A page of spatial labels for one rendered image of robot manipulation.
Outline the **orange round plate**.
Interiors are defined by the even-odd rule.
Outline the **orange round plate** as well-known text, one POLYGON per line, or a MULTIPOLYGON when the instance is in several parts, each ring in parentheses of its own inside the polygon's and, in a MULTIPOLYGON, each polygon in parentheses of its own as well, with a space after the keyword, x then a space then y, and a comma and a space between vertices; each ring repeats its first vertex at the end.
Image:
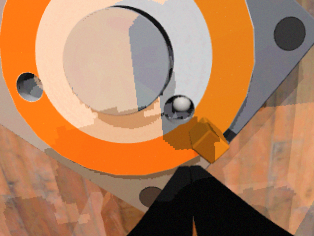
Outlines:
POLYGON ((41 141, 88 169, 148 175, 198 155, 213 165, 230 149, 224 133, 249 91, 254 26, 246 0, 7 0, 0 57, 16 110, 41 141), (137 113, 90 109, 65 79, 65 39, 81 18, 104 8, 148 13, 172 43, 172 74, 137 113), (25 90, 28 73, 43 82, 43 97, 25 90), (188 117, 166 115, 164 103, 176 94, 192 99, 188 117))

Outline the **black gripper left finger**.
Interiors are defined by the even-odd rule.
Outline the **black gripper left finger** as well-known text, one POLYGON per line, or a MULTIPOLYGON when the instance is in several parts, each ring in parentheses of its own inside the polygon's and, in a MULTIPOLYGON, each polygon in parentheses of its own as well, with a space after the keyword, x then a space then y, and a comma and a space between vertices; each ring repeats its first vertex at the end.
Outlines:
POLYGON ((193 228, 192 177, 189 166, 180 166, 125 236, 193 236, 193 228))

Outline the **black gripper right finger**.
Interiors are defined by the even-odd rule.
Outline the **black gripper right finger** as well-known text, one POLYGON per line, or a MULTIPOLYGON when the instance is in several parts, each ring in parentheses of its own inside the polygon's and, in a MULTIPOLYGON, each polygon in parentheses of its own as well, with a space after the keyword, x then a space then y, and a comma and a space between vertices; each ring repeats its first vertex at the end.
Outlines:
POLYGON ((254 210, 201 166, 189 166, 197 236, 294 236, 254 210))

